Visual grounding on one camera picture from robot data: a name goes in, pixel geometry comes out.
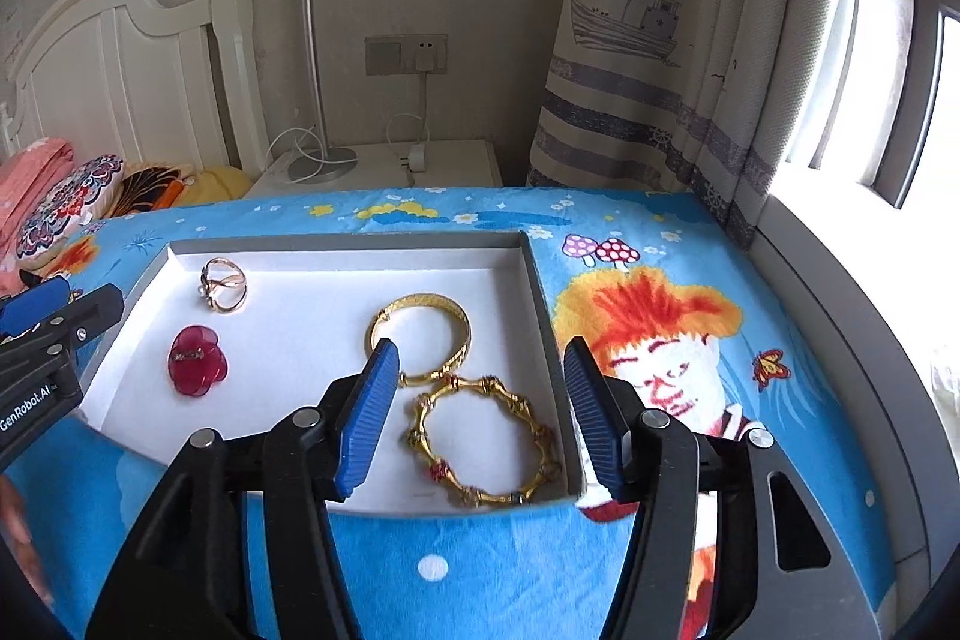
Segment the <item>person's left hand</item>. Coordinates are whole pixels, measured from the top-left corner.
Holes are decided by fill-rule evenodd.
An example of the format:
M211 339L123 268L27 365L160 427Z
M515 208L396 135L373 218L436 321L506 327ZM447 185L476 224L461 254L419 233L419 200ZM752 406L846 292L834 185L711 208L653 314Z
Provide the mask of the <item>person's left hand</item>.
M0 477L0 516L2 536L10 546L16 564L29 581L37 596L48 608L53 606L53 596L43 572L43 564L32 544L31 531L26 523L25 504L8 477Z

